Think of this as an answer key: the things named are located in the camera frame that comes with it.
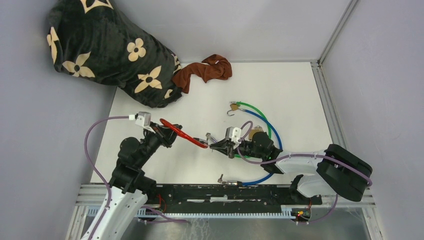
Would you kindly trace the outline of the red cable lock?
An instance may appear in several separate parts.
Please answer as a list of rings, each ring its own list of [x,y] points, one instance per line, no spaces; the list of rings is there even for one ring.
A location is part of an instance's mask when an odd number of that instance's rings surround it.
[[[166,127],[167,123],[170,123],[169,121],[167,121],[163,118],[160,118],[159,120],[165,127]],[[196,140],[195,138],[191,137],[190,135],[188,135],[187,133],[185,133],[182,130],[181,131],[175,131],[175,132],[178,134],[179,137],[186,139],[187,141],[193,143],[194,145],[196,145],[200,148],[207,149],[209,147],[209,145],[207,143],[202,143],[201,141]]]

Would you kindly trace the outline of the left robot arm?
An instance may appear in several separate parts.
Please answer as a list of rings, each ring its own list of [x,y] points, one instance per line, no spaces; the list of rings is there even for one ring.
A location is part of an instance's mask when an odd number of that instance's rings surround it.
[[[137,212],[157,198],[156,181],[147,177],[143,165],[159,147],[170,148],[177,138],[180,124],[159,125],[151,123],[144,139],[128,137],[121,142],[116,166],[109,181],[95,167],[87,154],[86,158],[93,171],[102,179],[106,195],[84,240],[119,240],[127,230]]]

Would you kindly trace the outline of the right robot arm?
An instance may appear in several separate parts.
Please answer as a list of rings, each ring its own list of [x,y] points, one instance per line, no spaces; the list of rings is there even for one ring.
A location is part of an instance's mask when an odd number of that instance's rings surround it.
[[[270,174],[296,174],[288,191],[289,199],[295,204],[317,195],[339,195],[360,202],[366,188],[372,185],[373,168],[338,144],[332,143],[327,149],[315,152],[288,153],[259,131],[249,140],[241,139],[239,134],[227,134],[209,147],[230,159],[240,155]]]

